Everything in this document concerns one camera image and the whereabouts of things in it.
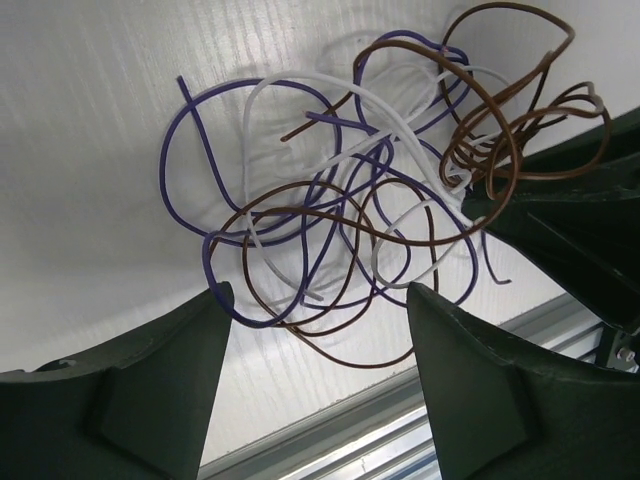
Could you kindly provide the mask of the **aluminium mounting rail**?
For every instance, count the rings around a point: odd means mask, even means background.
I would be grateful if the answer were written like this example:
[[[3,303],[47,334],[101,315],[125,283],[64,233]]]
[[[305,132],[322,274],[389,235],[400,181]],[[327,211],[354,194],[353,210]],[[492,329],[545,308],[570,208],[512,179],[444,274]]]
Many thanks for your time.
[[[562,295],[503,329],[579,361],[636,373],[639,353],[577,300]],[[201,479],[437,479],[416,368],[399,373],[201,466]]]

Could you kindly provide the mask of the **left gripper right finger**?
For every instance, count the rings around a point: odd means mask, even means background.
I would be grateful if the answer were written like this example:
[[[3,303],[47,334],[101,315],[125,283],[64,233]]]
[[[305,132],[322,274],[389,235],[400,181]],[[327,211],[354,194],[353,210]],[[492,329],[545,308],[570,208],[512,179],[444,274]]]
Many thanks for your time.
[[[544,349],[426,286],[407,311],[445,479],[635,479],[639,378]]]

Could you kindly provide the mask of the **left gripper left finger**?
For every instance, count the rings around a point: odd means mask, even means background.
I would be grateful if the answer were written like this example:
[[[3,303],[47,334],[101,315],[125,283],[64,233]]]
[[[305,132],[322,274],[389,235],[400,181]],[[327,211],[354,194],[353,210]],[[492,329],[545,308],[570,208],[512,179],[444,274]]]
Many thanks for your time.
[[[173,311],[33,371],[1,376],[5,479],[194,479],[234,294]]]

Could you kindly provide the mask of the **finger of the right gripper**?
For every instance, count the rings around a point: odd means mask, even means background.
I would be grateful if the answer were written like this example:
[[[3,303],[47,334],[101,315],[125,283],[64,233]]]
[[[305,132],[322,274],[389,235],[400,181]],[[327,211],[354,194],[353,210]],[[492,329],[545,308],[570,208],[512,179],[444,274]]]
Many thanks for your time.
[[[486,230],[605,323],[638,329],[638,110],[613,120],[594,170],[571,179],[518,182]]]

